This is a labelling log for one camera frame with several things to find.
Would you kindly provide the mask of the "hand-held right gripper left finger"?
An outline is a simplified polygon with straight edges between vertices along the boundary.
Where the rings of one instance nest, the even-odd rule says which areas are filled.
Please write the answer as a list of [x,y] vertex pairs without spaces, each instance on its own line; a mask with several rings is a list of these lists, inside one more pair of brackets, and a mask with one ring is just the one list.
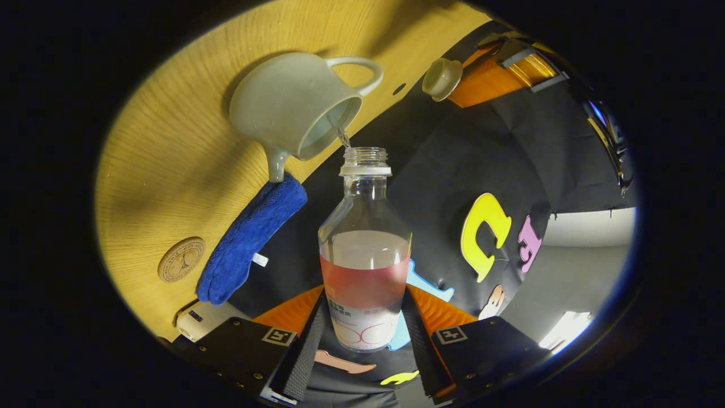
[[257,401],[297,406],[328,324],[328,301],[319,285],[255,320],[228,317],[199,340],[182,337],[171,349]]

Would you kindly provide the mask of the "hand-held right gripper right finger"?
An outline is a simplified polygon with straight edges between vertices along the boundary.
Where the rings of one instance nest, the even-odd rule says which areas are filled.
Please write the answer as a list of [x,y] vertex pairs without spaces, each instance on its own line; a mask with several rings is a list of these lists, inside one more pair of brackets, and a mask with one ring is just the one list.
[[500,317],[477,320],[455,305],[412,285],[402,314],[427,397],[462,405],[513,385],[551,350]]

